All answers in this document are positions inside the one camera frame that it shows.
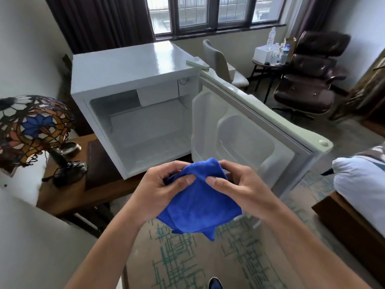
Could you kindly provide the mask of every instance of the purple curtain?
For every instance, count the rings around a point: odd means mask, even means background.
[[[46,0],[72,52],[155,41],[146,0]]]
[[[326,21],[333,0],[310,0],[302,23],[295,35],[297,38],[306,31],[320,31]]]

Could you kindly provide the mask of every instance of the fingernail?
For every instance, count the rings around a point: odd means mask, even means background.
[[[187,175],[186,176],[186,182],[188,185],[192,184],[196,179],[195,175]]]
[[[207,183],[209,186],[214,185],[214,183],[215,183],[215,177],[213,177],[213,176],[208,176],[208,177],[206,177],[206,183]]]

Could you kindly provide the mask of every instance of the person's right hand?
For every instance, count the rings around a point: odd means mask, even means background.
[[[221,160],[219,163],[222,168],[230,172],[227,176],[233,183],[213,176],[208,176],[206,183],[213,189],[228,195],[242,210],[265,220],[269,214],[280,207],[281,201],[253,169],[227,160]]]

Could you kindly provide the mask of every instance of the microfiber cloth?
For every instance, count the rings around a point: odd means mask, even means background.
[[[231,221],[242,214],[242,210],[229,196],[206,184],[207,176],[227,179],[215,158],[190,164],[164,183],[168,185],[191,174],[196,176],[196,180],[178,193],[157,218],[170,226],[172,233],[201,232],[214,241],[215,227]]]

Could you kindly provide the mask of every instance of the chair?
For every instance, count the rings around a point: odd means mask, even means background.
[[[314,118],[306,113],[329,111],[335,96],[330,90],[331,83],[347,77],[346,70],[329,57],[340,56],[349,41],[349,35],[338,32],[304,32],[274,93],[275,100],[289,108],[272,109],[311,120]]]
[[[203,51],[205,53],[205,62],[209,64],[210,68],[214,69],[219,78],[222,78],[237,88],[249,86],[249,81],[237,70],[235,71],[234,79],[231,81],[224,54],[213,48],[209,40],[203,41]]]

